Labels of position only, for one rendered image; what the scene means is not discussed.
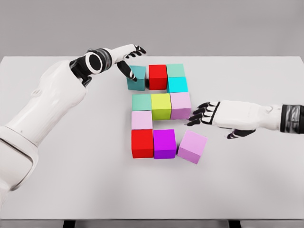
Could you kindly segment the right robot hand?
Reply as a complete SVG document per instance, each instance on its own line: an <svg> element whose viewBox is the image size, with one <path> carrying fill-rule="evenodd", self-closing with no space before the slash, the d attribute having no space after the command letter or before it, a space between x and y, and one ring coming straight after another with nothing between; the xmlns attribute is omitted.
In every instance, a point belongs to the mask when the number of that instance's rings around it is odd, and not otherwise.
<svg viewBox="0 0 304 228"><path fill-rule="evenodd" d="M187 126L199 124L213 125L223 129L231 129L228 139L246 137L258 127L261 105L250 102L222 100L205 102L193 111Z"/></svg>

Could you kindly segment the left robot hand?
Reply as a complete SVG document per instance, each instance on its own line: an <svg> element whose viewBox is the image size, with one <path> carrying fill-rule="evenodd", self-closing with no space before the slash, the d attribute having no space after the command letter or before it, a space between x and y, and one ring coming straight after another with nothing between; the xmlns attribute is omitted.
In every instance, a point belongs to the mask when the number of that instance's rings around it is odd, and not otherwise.
<svg viewBox="0 0 304 228"><path fill-rule="evenodd" d="M126 63L125 59L130 57L137 57L146 54L147 52L139 45L129 44L112 50L113 63L117 65L118 69L126 76L126 78L137 81L136 76Z"/></svg>

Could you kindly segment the dark teal cube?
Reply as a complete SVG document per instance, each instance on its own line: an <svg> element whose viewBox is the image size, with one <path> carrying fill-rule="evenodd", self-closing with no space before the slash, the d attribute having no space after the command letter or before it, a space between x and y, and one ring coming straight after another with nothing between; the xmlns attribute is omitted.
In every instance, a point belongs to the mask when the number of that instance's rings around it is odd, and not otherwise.
<svg viewBox="0 0 304 228"><path fill-rule="evenodd" d="M146 80L146 67L145 66L130 66L137 81L127 79L127 86L129 90L144 91Z"/></svg>

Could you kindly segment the red cube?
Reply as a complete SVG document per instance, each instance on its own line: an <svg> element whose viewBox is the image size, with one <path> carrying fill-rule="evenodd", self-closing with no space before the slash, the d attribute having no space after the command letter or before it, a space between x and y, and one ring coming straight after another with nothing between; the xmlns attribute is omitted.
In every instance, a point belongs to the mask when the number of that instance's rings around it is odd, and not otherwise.
<svg viewBox="0 0 304 228"><path fill-rule="evenodd" d="M165 90L167 88L166 65L149 65L149 89Z"/></svg>
<svg viewBox="0 0 304 228"><path fill-rule="evenodd" d="M153 158L153 130L141 129L131 131L131 150L133 158Z"/></svg>

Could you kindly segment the lilac cube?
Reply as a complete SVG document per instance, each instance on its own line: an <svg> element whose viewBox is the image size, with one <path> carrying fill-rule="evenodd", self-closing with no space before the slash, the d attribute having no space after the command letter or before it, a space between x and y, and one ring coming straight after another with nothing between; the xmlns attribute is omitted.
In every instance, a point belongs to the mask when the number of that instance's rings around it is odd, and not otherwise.
<svg viewBox="0 0 304 228"><path fill-rule="evenodd" d="M188 119L191 113L189 92L170 93L171 119Z"/></svg>
<svg viewBox="0 0 304 228"><path fill-rule="evenodd" d="M179 145L177 155L187 161L197 164L203 154L208 138L187 130Z"/></svg>

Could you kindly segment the sea green cube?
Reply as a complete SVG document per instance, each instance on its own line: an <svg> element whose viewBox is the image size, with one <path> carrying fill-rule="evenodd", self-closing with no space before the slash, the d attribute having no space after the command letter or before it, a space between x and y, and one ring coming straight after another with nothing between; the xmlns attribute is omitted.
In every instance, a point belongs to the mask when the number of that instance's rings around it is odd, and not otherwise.
<svg viewBox="0 0 304 228"><path fill-rule="evenodd" d="M151 95L150 94L134 94L132 95L132 111L151 111Z"/></svg>
<svg viewBox="0 0 304 228"><path fill-rule="evenodd" d="M167 64L168 77L185 77L185 70L183 64Z"/></svg>

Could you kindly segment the cyan cube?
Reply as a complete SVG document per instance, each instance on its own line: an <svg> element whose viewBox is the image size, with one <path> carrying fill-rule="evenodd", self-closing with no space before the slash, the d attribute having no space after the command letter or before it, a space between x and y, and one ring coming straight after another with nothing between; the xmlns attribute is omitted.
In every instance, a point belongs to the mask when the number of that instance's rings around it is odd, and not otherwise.
<svg viewBox="0 0 304 228"><path fill-rule="evenodd" d="M186 77L168 77L167 92L188 92L188 84Z"/></svg>

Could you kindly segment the yellow-green cube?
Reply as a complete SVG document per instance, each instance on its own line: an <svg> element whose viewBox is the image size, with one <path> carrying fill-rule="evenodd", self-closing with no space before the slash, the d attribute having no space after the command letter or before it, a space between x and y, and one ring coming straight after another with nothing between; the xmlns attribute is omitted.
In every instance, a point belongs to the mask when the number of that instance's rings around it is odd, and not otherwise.
<svg viewBox="0 0 304 228"><path fill-rule="evenodd" d="M152 94L152 119L169 120L171 118L171 97L169 93Z"/></svg>

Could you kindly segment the pale pink cube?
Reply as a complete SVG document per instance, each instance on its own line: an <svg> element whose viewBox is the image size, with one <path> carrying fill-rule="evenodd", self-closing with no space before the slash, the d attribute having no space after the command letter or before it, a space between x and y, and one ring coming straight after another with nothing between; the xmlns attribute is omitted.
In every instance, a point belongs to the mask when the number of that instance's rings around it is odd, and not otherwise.
<svg viewBox="0 0 304 228"><path fill-rule="evenodd" d="M132 130L152 129L152 112L132 111Z"/></svg>

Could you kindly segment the purple cube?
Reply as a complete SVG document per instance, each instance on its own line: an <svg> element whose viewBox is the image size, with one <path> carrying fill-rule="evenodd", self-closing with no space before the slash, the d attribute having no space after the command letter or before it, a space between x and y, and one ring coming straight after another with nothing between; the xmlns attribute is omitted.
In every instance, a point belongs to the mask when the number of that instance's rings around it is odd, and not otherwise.
<svg viewBox="0 0 304 228"><path fill-rule="evenodd" d="M174 129L153 130L154 159L174 159L177 151Z"/></svg>

